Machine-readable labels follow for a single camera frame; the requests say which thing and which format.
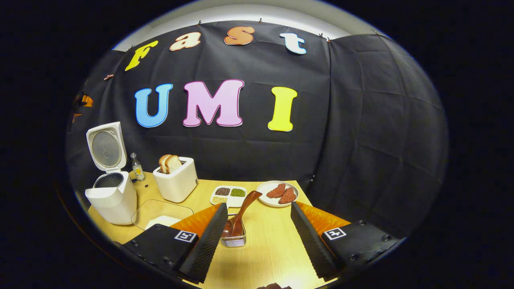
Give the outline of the white round plate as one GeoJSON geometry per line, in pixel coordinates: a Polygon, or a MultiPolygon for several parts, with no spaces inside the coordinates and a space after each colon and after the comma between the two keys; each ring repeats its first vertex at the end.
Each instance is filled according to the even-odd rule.
{"type": "Polygon", "coordinates": [[[279,198],[269,198],[267,196],[268,192],[270,192],[271,190],[277,188],[278,185],[280,185],[281,183],[285,184],[285,189],[288,189],[288,188],[293,188],[293,192],[294,192],[294,195],[295,195],[295,198],[292,200],[292,201],[297,201],[298,197],[300,196],[300,193],[297,189],[297,187],[295,187],[294,185],[288,183],[288,182],[284,182],[284,181],[267,181],[267,182],[264,182],[264,183],[261,183],[258,187],[257,187],[257,191],[262,193],[262,196],[259,197],[259,200],[265,204],[265,205],[268,205],[270,207],[275,207],[275,208],[284,208],[284,207],[288,207],[291,205],[292,201],[289,202],[289,203],[286,203],[286,204],[280,204],[279,203],[279,198]]]}

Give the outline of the clear wire chopstick holder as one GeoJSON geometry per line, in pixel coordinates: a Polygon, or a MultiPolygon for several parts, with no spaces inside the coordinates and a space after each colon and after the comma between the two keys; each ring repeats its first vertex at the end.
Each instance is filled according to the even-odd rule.
{"type": "Polygon", "coordinates": [[[240,236],[229,235],[228,231],[227,231],[228,224],[229,224],[229,221],[226,222],[226,226],[224,227],[224,230],[223,230],[221,238],[220,238],[222,245],[224,245],[225,247],[244,246],[247,241],[244,223],[241,221],[242,234],[240,236]]]}

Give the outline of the white divided bean dish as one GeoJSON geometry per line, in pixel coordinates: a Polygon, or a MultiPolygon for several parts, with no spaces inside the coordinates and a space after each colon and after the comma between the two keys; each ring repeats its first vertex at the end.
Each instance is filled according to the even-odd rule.
{"type": "Polygon", "coordinates": [[[210,202],[212,205],[226,203],[228,208],[240,208],[247,194],[247,190],[243,187],[219,185],[213,190],[210,202]]]}

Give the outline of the clear tray of white rice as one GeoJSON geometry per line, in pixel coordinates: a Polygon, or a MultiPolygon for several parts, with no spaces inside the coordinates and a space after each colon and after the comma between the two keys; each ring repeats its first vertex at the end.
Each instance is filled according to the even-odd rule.
{"type": "Polygon", "coordinates": [[[140,229],[147,230],[156,224],[171,226],[193,214],[191,208],[149,199],[139,206],[132,215],[131,221],[140,229]]]}

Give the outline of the white toaster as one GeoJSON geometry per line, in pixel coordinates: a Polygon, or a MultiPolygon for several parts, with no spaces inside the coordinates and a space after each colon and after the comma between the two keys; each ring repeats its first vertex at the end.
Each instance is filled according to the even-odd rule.
{"type": "Polygon", "coordinates": [[[179,157],[179,160],[182,166],[171,174],[162,173],[160,168],[153,171],[161,196],[175,203],[184,201],[198,185],[194,159],[179,157]]]}

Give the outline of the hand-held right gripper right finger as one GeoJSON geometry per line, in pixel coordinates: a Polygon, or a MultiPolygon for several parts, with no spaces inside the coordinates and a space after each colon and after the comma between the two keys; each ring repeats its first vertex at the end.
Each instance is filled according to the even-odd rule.
{"type": "Polygon", "coordinates": [[[350,223],[294,201],[291,219],[316,275],[324,280],[349,280],[400,245],[400,240],[368,221],[350,223]]]}

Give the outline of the glass bottle with yellow label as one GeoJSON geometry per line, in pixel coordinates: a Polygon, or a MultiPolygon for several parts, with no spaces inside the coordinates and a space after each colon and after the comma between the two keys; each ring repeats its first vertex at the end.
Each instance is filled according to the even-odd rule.
{"type": "Polygon", "coordinates": [[[143,167],[137,158],[137,154],[131,153],[130,157],[131,157],[131,162],[132,162],[131,163],[132,169],[133,169],[133,172],[135,174],[137,181],[145,181],[146,177],[145,177],[145,174],[143,171],[143,167]]]}

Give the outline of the red meat piece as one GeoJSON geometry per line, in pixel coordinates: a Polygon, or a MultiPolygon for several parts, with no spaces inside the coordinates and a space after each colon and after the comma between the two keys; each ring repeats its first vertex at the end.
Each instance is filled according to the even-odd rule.
{"type": "Polygon", "coordinates": [[[287,188],[284,192],[284,194],[279,199],[279,204],[288,204],[294,201],[297,198],[297,196],[294,193],[294,188],[287,188]]]}
{"type": "Polygon", "coordinates": [[[279,183],[279,185],[277,185],[277,187],[275,187],[275,189],[272,189],[270,192],[268,192],[268,194],[266,194],[266,196],[270,199],[281,198],[284,195],[285,190],[286,190],[285,184],[279,183]]]}

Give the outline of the brown wooden spoon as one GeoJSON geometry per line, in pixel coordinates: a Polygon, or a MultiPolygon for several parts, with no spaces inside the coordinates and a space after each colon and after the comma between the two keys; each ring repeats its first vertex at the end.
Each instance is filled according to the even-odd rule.
{"type": "Polygon", "coordinates": [[[262,193],[255,190],[246,196],[242,207],[239,209],[239,212],[233,218],[230,218],[228,221],[226,221],[223,233],[221,235],[222,238],[239,237],[243,235],[242,216],[246,209],[260,196],[262,196],[262,193]]]}

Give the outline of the white rice cooker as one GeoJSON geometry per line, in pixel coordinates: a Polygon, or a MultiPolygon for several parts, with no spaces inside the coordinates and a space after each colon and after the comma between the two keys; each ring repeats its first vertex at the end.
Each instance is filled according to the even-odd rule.
{"type": "Polygon", "coordinates": [[[129,225],[137,210],[137,194],[129,173],[124,171],[127,153],[120,122],[96,126],[86,133],[90,155],[104,174],[85,196],[97,212],[108,222],[129,225]]]}

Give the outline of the black backdrop cloth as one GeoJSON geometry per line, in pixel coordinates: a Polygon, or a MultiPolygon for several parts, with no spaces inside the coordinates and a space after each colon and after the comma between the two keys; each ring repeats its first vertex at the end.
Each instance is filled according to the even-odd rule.
{"type": "Polygon", "coordinates": [[[66,136],[76,191],[100,173],[87,130],[111,122],[147,171],[174,154],[193,158],[200,179],[294,180],[314,206],[397,238],[421,224],[444,179],[438,93],[382,35],[327,42],[279,24],[208,22],[109,53],[82,91],[93,105],[75,108],[66,136]]]}

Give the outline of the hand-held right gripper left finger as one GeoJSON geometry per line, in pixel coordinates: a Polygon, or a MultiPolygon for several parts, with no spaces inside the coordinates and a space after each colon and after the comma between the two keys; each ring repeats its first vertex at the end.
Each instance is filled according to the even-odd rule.
{"type": "Polygon", "coordinates": [[[204,283],[227,219],[226,204],[218,203],[172,226],[153,225],[122,250],[162,274],[204,283]]]}

